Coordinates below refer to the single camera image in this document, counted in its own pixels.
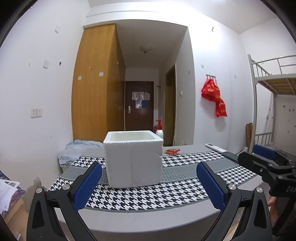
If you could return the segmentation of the person right hand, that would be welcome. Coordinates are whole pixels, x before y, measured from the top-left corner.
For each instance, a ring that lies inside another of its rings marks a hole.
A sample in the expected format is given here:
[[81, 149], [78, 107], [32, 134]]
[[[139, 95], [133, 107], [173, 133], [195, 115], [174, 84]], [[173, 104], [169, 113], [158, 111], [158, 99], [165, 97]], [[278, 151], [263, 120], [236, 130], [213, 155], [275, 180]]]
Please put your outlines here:
[[276, 209], [276, 201], [276, 197], [270, 196], [267, 202], [272, 226], [274, 226], [278, 220], [278, 210]]

